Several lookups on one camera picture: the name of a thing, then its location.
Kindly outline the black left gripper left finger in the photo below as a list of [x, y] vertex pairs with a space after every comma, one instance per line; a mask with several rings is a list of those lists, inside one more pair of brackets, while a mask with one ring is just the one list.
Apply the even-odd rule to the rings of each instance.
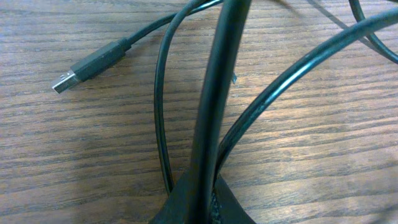
[[191, 174], [190, 170], [187, 170], [181, 175], [168, 199], [149, 224], [185, 223], [193, 193]]

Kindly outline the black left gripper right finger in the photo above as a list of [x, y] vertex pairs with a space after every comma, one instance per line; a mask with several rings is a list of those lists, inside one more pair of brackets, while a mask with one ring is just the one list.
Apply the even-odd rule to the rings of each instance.
[[212, 193], [211, 223], [255, 224], [255, 221], [243, 210], [222, 176], [217, 178]]

